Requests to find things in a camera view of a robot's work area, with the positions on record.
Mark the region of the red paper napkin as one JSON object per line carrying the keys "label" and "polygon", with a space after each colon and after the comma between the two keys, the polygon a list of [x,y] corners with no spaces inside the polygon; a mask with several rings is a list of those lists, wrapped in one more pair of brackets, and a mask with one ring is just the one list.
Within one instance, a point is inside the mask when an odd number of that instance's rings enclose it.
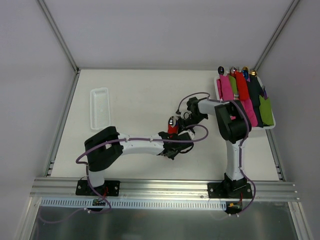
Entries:
{"label": "red paper napkin", "polygon": [[169,121],[168,122],[168,129],[167,129],[167,133],[168,134],[177,134],[178,133],[178,123],[174,122],[174,121]]}

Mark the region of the green handled spoon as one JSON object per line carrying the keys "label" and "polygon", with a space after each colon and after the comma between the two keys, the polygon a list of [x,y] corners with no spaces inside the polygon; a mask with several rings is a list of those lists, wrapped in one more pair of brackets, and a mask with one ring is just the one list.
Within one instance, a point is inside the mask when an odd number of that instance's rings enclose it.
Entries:
{"label": "green handled spoon", "polygon": [[175,116],[171,116],[168,120],[168,125],[172,128],[176,126],[177,120]]}

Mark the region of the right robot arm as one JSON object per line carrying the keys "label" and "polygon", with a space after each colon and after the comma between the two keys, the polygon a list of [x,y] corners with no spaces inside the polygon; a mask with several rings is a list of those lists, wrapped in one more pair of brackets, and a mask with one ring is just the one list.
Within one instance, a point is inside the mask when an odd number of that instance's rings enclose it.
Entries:
{"label": "right robot arm", "polygon": [[253,192],[243,171],[245,141],[252,129],[249,118],[239,100],[220,102],[213,99],[187,101],[187,118],[178,117],[179,131],[188,126],[198,125],[209,115],[215,116],[221,137],[226,141],[227,166],[222,182],[207,184],[208,197],[221,199],[251,199]]}

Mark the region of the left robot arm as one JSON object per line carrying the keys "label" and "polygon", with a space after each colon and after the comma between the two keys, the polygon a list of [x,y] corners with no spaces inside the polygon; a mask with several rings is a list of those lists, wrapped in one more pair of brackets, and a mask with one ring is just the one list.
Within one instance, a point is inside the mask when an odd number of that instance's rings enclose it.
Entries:
{"label": "left robot arm", "polygon": [[131,154],[149,154],[164,156],[173,160],[176,155],[192,149],[192,140],[195,134],[192,129],[180,133],[168,133],[161,131],[155,135],[132,136],[119,133],[115,126],[109,126],[88,138],[84,142],[86,151],[106,143],[87,154],[88,183],[87,189],[93,195],[99,195],[104,191],[104,170],[109,168],[120,156]]}

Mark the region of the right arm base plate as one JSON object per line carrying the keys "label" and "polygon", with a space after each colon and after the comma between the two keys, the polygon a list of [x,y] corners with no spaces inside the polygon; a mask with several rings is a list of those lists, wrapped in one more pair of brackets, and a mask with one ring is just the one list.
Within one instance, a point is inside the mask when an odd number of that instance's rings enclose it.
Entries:
{"label": "right arm base plate", "polygon": [[232,189],[230,186],[227,186],[222,182],[209,182],[207,184],[207,192],[210,199],[253,198],[253,191],[249,183],[247,183],[243,187]]}

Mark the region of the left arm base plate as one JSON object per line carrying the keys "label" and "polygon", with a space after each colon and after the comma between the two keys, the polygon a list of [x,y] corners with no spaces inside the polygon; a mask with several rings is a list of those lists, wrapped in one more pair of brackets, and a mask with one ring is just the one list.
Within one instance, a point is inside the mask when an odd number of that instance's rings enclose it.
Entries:
{"label": "left arm base plate", "polygon": [[[118,180],[105,180],[104,184],[95,187],[95,191],[101,196],[105,197],[118,197],[120,191],[120,181]],[[98,196],[89,186],[86,179],[80,179],[77,182],[75,189],[76,196]]]}

